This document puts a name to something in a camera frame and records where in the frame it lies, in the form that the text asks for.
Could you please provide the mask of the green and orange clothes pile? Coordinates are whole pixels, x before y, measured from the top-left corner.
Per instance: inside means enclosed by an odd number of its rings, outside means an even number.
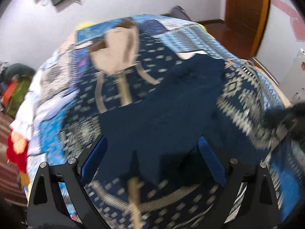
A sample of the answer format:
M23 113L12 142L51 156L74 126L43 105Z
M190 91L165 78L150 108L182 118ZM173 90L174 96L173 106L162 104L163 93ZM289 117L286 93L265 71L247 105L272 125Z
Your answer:
M15 118L29 89L35 69L21 64L1 61L1 111Z

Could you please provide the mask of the blue patchwork bedspread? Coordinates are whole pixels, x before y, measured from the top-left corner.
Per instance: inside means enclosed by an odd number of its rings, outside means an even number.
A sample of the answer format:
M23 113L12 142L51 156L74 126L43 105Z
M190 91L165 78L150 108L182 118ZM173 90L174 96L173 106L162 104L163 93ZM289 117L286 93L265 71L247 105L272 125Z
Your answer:
M33 228L273 228L304 167L269 81L200 24L155 15L73 32L37 71Z

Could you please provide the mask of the grey pillow behind bed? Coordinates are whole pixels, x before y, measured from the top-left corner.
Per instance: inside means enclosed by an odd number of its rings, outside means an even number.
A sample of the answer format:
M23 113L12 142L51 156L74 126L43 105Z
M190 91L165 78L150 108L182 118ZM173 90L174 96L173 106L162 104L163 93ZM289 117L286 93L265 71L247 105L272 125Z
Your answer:
M174 6L170 10L170 16L177 19L191 21L190 17L186 14L185 10L181 6Z

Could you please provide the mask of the white sheet at bed edge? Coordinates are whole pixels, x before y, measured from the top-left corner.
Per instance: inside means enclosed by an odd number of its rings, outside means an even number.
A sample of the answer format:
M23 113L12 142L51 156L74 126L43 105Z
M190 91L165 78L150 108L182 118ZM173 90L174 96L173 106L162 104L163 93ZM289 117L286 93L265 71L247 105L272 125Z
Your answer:
M15 120L10 124L10 128L27 141L30 141L32 137L34 114L40 100L40 94L40 85L32 82L17 111Z

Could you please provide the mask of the yellow cloth at bed edge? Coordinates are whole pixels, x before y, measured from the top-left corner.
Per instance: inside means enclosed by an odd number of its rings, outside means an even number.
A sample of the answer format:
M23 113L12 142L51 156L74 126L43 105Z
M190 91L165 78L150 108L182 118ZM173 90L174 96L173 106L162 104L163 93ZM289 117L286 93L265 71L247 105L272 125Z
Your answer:
M84 28L87 28L87 27L90 27L90 26L93 26L94 24L91 23L91 22L83 22L83 23L80 23L77 27L76 27L76 30L82 30Z

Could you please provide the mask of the navy patterned hooded garment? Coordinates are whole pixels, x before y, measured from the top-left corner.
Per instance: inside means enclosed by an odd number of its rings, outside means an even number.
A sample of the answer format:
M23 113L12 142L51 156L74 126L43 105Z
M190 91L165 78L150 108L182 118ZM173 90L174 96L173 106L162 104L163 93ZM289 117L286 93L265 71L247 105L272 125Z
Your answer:
M196 227L222 187L200 151L255 164L275 132L250 63L215 50L192 26L169 42L158 20L119 19L78 33L86 61L59 138L78 157L103 135L108 148L85 190L112 228Z

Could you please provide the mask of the wooden door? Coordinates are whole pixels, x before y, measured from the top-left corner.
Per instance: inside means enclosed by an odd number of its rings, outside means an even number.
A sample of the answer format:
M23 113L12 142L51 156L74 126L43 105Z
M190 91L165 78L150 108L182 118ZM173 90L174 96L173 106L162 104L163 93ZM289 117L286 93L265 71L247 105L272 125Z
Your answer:
M270 0L225 0L224 5L224 19L200 24L231 53L251 59L264 34Z

